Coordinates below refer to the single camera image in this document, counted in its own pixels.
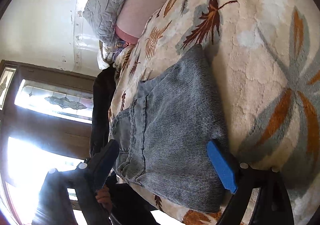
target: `leaf-patterned blanket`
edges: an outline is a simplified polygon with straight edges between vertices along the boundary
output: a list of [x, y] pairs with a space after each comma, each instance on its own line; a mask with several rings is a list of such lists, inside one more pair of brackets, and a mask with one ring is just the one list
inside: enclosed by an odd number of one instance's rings
[[[278, 167], [295, 224], [307, 224], [320, 205], [319, 41], [313, 0], [168, 0], [119, 63], [110, 118], [130, 105], [139, 80], [160, 75], [201, 43], [222, 97], [231, 152], [254, 168]], [[201, 214], [132, 187], [185, 224], [215, 224], [224, 209]], [[243, 224], [256, 197], [254, 191]]]

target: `bright window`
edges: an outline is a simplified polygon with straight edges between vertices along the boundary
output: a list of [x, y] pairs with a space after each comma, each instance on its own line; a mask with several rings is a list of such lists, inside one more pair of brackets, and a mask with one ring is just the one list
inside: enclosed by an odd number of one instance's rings
[[[74, 170], [83, 162], [66, 156], [44, 151], [32, 144], [9, 137], [8, 141], [8, 170], [13, 185], [7, 184], [13, 206], [25, 225], [32, 222], [38, 197], [48, 170]], [[79, 225], [83, 223], [83, 214], [75, 212]]]
[[14, 103], [47, 115], [92, 123], [93, 94], [24, 79]]
[[7, 96], [8, 88], [16, 69], [5, 67], [0, 78], [0, 110], [3, 109], [5, 96]]

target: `human hand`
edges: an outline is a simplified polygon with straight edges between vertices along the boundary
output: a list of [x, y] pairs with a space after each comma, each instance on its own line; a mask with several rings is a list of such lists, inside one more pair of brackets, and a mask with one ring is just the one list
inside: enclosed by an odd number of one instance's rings
[[110, 198], [109, 188], [105, 185], [102, 189], [97, 191], [96, 199], [98, 203], [101, 203], [102, 206], [111, 213], [112, 202]]

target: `wall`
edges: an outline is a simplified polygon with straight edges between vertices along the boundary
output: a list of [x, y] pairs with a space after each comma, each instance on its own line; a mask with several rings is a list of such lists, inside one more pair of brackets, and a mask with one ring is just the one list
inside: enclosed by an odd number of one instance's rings
[[[12, 0], [0, 20], [0, 59], [96, 76], [99, 49], [82, 50], [75, 67], [73, 29], [77, 0]], [[91, 29], [87, 38], [95, 39]]]

